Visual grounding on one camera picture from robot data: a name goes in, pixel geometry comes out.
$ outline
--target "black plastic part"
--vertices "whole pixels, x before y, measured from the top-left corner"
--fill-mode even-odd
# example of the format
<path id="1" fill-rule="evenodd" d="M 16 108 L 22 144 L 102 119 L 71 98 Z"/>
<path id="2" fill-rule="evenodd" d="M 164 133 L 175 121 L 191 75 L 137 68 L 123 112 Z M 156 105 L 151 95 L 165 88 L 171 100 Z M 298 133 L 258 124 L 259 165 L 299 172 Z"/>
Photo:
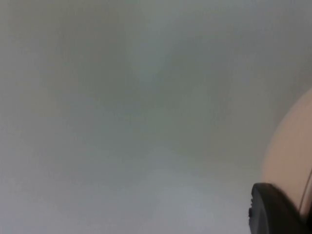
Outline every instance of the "black plastic part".
<path id="1" fill-rule="evenodd" d="M 312 234 L 293 204 L 273 185 L 254 184 L 252 196 L 251 234 Z"/>

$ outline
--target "gray background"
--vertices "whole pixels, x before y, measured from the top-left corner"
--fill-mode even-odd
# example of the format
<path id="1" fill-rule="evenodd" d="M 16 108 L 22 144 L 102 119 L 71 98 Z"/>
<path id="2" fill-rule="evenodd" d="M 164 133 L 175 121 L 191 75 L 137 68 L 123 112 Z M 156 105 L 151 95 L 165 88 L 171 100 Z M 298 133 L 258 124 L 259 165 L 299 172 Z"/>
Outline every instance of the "gray background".
<path id="1" fill-rule="evenodd" d="M 0 233 L 249 233 L 311 48 L 310 0 L 1 0 Z"/>

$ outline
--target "beige round object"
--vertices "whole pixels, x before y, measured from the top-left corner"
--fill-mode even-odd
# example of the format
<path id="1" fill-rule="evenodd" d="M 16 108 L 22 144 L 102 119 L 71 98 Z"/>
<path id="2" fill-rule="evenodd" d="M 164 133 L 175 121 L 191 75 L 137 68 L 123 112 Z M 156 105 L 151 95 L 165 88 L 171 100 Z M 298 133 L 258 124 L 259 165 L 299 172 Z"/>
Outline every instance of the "beige round object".
<path id="1" fill-rule="evenodd" d="M 286 193 L 305 218 L 312 204 L 312 89 L 285 116 L 268 148 L 263 181 Z"/>

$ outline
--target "white wall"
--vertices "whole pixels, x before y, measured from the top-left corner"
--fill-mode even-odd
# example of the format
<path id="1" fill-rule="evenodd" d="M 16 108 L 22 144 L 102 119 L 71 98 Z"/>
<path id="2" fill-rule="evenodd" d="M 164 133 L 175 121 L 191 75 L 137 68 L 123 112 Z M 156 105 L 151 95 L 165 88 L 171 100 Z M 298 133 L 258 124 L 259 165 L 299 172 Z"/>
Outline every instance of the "white wall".
<path id="1" fill-rule="evenodd" d="M 249 233 L 311 26 L 310 0 L 0 1 L 0 233 Z"/>

